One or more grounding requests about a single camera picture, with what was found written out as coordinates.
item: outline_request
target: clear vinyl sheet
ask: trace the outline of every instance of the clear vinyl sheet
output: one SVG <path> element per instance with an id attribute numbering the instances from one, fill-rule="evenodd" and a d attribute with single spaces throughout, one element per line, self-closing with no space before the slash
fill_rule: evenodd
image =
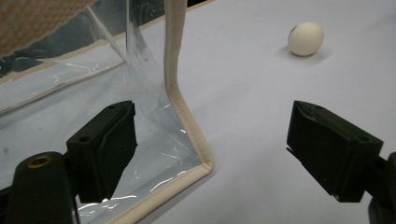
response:
<path id="1" fill-rule="evenodd" d="M 164 21 L 153 22 L 162 14 L 162 0 L 102 0 L 0 59 L 0 189 L 12 184 L 19 162 L 65 153 L 68 138 L 125 100 L 135 102 L 138 147 L 111 199 L 78 202 L 81 223 L 108 222 L 201 164 L 165 93 Z"/>

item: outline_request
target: beige fabric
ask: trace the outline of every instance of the beige fabric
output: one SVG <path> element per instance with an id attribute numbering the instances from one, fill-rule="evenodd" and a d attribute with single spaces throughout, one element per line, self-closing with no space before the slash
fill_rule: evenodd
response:
<path id="1" fill-rule="evenodd" d="M 113 223 L 136 223 L 161 204 L 180 193 L 213 169 L 213 159 L 209 146 L 196 124 L 177 85 L 177 59 L 181 46 L 187 2 L 184 0 L 165 0 L 165 88 L 168 97 L 184 125 L 202 164 L 178 176 L 165 186 L 151 193 L 147 198 L 122 212 L 112 220 Z"/>
<path id="2" fill-rule="evenodd" d="M 0 57 L 55 31 L 96 0 L 0 0 Z"/>

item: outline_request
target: white table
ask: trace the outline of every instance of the white table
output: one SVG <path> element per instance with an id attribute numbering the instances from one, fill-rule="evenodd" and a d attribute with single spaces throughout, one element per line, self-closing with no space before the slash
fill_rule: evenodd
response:
<path id="1" fill-rule="evenodd" d="M 312 57 L 291 28 L 324 27 Z M 213 173 L 142 223 L 369 223 L 285 149 L 294 100 L 322 105 L 396 151 L 396 2 L 216 0 L 188 13 L 179 61 L 185 99 L 211 146 Z"/>

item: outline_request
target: egg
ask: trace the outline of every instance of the egg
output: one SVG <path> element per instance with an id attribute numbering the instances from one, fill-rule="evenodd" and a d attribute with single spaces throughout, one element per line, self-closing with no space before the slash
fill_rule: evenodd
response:
<path id="1" fill-rule="evenodd" d="M 323 43 L 322 27 L 312 21 L 296 25 L 289 34 L 288 46 L 291 52 L 299 56 L 308 56 L 318 51 Z"/>

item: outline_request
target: plastic bag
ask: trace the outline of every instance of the plastic bag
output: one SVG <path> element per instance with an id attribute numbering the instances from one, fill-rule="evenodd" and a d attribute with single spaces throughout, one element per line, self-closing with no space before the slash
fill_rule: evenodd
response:
<path id="1" fill-rule="evenodd" d="M 44 151 L 65 153 L 78 129 L 125 100 L 135 102 L 138 147 L 111 199 L 77 199 L 81 223 L 137 221 L 207 175 L 210 151 L 177 85 L 170 85 L 185 5 L 102 0 L 2 58 L 8 67 L 2 65 L 0 78 L 0 189 L 12 184 L 19 162 Z M 165 20 L 154 19 L 166 8 L 165 29 Z"/>

